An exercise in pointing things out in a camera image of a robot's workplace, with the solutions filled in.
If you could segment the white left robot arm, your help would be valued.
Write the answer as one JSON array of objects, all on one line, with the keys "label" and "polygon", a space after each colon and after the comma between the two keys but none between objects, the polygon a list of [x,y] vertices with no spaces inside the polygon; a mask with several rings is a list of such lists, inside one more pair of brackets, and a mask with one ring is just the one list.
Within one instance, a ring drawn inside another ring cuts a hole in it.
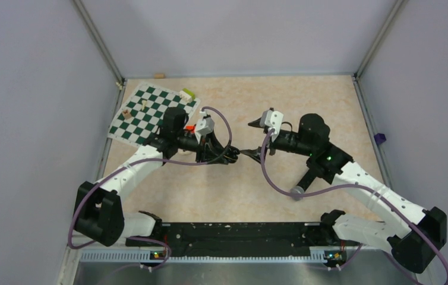
[{"label": "white left robot arm", "polygon": [[163,236],[163,230],[157,226],[159,219],[142,211],[125,216],[122,202],[155,170],[166,163],[181,164],[171,159],[180,149],[197,154],[193,166],[229,164],[236,159],[232,142],[222,146],[216,138],[214,121],[208,110],[222,116],[213,107],[202,107],[195,130],[190,131],[185,129],[186,112],[177,107],[167,108],[159,130],[151,134],[128,160],[97,182],[83,182],[77,191],[68,246],[83,248],[83,245],[73,244],[73,232],[88,237],[87,245],[98,242],[111,246],[134,237],[140,237],[151,246],[158,244]]}]

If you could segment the black charging case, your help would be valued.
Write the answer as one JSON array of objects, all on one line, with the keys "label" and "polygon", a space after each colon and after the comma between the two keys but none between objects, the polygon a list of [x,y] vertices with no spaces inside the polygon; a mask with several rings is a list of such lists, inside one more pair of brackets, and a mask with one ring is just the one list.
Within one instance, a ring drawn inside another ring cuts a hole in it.
[{"label": "black charging case", "polygon": [[239,149],[230,146],[223,157],[228,163],[235,163],[238,161],[238,156],[240,155],[240,153],[241,152]]}]

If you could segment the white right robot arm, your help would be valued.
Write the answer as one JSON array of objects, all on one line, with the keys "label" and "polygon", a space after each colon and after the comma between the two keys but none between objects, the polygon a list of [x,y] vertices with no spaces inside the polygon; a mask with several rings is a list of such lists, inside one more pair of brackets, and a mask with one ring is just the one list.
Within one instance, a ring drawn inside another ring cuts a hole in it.
[{"label": "white right robot arm", "polygon": [[363,243],[390,254],[406,270],[421,274],[439,256],[447,238],[447,216],[437,207],[426,209],[400,196],[373,178],[352,156],[330,142],[330,127],[315,113],[303,115],[297,131],[282,128],[283,114],[267,110],[250,126],[265,133],[262,145],[244,154],[266,164],[266,155],[285,151],[307,156],[307,173],[287,196],[300,200],[310,196],[312,182],[320,178],[329,190],[342,189],[379,217],[366,220],[344,211],[325,214],[322,240],[335,245],[340,240]]}]

